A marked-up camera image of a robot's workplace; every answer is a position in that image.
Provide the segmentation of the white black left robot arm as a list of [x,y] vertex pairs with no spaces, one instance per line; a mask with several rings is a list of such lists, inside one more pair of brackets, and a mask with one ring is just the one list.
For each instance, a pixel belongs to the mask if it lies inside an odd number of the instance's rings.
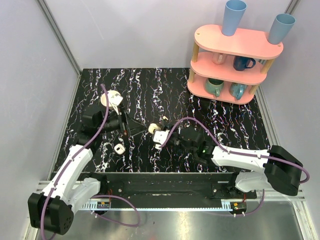
[[107,177],[94,172],[74,188],[84,167],[100,148],[103,134],[120,131],[131,137],[146,129],[122,109],[115,112],[102,110],[96,105],[87,107],[63,165],[42,192],[32,193],[27,201],[31,226],[40,229],[42,234],[48,231],[64,235],[70,229],[76,212],[91,197],[103,198],[111,193]]

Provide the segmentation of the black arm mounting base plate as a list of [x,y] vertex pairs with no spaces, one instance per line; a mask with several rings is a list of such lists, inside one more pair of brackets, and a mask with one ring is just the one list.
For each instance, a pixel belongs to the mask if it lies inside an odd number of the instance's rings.
[[200,196],[213,199],[256,199],[255,190],[245,193],[235,187],[235,173],[128,173],[93,172],[108,193],[134,197]]

